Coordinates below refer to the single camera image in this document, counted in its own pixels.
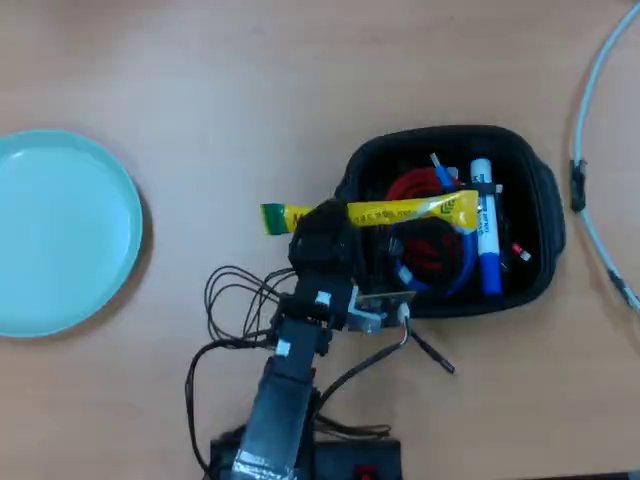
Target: white cable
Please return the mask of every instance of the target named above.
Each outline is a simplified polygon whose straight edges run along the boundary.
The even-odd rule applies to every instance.
[[[598,81],[598,76],[600,75],[600,70],[602,70],[602,65],[604,64],[607,55],[616,44],[620,36],[624,33],[624,31],[631,25],[634,21],[636,15],[640,13],[640,1],[637,2],[634,7],[625,15],[625,17],[620,21],[616,29],[613,31],[611,36],[607,39],[602,50],[598,54],[598,58],[593,64],[593,69],[591,70],[591,75],[589,76],[589,81],[587,82],[587,86],[585,88],[584,96],[582,97],[582,102],[580,104],[580,113],[578,114],[578,120],[576,122],[576,130],[573,136],[573,163],[576,168],[580,166],[580,160],[582,160],[582,131],[584,129],[584,123],[587,118],[587,113],[589,112],[589,106],[591,104],[591,97],[593,96],[593,90],[596,86],[596,82]],[[580,212],[580,216],[582,217],[582,221],[593,241],[602,262],[604,263],[609,275],[614,280],[616,277],[619,279],[620,285],[618,288],[621,290],[621,293],[625,296],[625,300],[627,303],[636,311],[640,311],[640,300],[638,300],[637,295],[631,289],[631,287],[627,284],[627,282],[622,279],[620,276],[620,272],[616,267],[615,263],[611,259],[609,252],[605,248],[602,240],[598,236],[598,232],[596,231],[593,222],[591,221],[591,217],[589,217],[589,213],[587,208],[585,207]]]

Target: yellow snack package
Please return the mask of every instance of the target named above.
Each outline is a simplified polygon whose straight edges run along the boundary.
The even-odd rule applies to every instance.
[[[313,210],[285,203],[263,203],[262,218],[269,235],[294,232],[298,221]],[[347,204],[349,218],[358,227],[392,225],[418,218],[438,217],[464,232],[477,227],[478,192],[460,190],[429,198]]]

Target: black tape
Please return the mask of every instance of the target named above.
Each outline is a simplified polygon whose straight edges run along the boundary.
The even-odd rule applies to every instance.
[[[613,270],[607,270],[607,273],[609,274],[611,283],[613,283],[613,285],[616,287],[616,290],[620,292],[620,295],[622,295],[622,298],[625,299],[627,304],[631,305],[631,302],[627,297],[627,289],[626,289],[626,284],[624,283],[624,280],[620,278]]]
[[[497,195],[502,193],[502,185],[495,183],[465,183],[462,185],[451,185],[450,187],[443,187],[444,193],[461,192],[465,190],[475,190],[478,195]]]
[[[573,160],[569,165],[571,174],[571,209],[574,212],[581,212],[587,206],[587,197],[585,193],[585,166],[587,162],[583,159],[576,164]]]

